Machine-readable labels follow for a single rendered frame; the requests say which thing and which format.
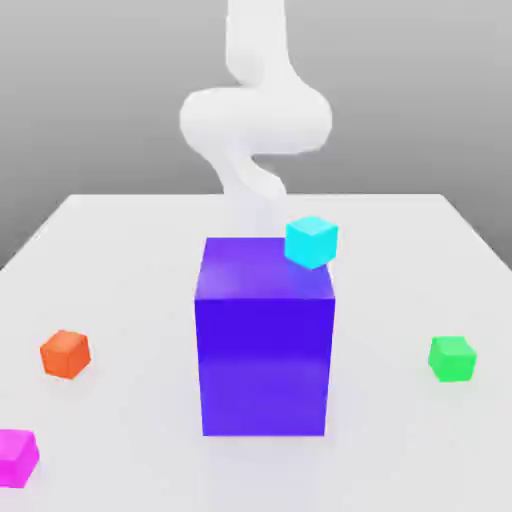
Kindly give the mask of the small cyan cube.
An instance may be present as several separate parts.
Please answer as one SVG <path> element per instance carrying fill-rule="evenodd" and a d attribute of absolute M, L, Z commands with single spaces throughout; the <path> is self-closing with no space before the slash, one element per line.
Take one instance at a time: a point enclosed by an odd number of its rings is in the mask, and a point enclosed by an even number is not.
<path fill-rule="evenodd" d="M 285 229 L 285 257 L 310 270 L 335 259 L 339 228 L 320 217 L 309 216 L 289 222 Z"/>

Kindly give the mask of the small orange cube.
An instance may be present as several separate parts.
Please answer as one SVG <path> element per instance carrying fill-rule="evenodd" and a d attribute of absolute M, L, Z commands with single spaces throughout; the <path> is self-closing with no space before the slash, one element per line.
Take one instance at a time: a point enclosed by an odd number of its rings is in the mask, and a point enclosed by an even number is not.
<path fill-rule="evenodd" d="M 40 346 L 44 371 L 52 376 L 74 379 L 90 362 L 88 337 L 59 330 Z"/>

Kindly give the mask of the small green cube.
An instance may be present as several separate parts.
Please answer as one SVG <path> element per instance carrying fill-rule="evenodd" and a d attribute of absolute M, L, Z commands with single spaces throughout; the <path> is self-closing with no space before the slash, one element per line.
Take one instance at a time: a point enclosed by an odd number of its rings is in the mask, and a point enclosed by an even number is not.
<path fill-rule="evenodd" d="M 464 336 L 432 338 L 428 364 L 440 382 L 467 382 L 472 379 L 477 352 Z"/>

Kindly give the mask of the small magenta cube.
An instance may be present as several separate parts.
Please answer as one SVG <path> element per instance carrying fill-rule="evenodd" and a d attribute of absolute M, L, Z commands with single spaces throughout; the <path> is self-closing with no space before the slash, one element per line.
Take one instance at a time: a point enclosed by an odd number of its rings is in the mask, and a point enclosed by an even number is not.
<path fill-rule="evenodd" d="M 38 461 L 32 431 L 0 429 L 0 487 L 23 488 Z"/>

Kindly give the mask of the large purple box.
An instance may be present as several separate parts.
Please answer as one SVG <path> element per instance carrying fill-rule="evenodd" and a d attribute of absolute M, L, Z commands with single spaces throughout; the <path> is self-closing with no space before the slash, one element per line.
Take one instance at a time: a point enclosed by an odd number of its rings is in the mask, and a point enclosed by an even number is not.
<path fill-rule="evenodd" d="M 194 297 L 206 436 L 321 436 L 335 294 L 281 238 L 209 237 Z"/>

